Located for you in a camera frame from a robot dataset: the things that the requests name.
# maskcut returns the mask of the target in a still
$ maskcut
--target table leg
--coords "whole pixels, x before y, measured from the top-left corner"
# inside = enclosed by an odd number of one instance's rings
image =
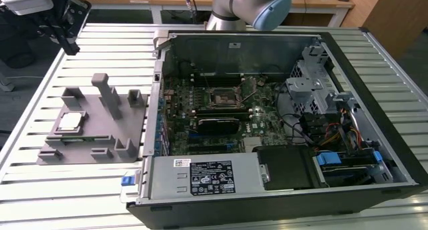
[[[336,14],[329,21],[328,27],[342,27],[348,10],[348,8],[338,8]]]
[[[150,6],[150,10],[152,10],[153,23],[162,24],[162,16],[161,16],[162,6]]]

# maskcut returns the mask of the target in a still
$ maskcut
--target metal bracket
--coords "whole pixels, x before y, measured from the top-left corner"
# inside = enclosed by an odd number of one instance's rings
[[[161,45],[168,42],[170,39],[170,31],[169,30],[160,30],[154,32],[153,36],[153,45],[156,51],[160,51],[164,47]]]

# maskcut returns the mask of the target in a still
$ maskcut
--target white sticker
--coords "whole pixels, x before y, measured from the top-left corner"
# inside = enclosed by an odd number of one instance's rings
[[[149,4],[149,1],[129,1],[130,3]]]
[[[229,43],[229,49],[240,49],[241,43]]]
[[[220,186],[221,188],[235,188],[235,184],[225,184]]]
[[[174,159],[174,167],[190,166],[192,159]]]

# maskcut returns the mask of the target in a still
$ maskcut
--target motherboard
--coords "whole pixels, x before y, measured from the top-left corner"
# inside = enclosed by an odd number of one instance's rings
[[[169,155],[252,152],[285,145],[276,109],[280,82],[267,76],[166,78]]]

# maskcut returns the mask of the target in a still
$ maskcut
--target red wire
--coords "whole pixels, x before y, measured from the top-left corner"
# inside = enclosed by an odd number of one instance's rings
[[[339,123],[332,123],[332,124],[329,124],[329,125],[327,126],[327,129],[325,129],[325,138],[327,138],[328,135],[329,135],[329,128],[331,128],[331,126],[335,126],[335,125],[339,125]]]

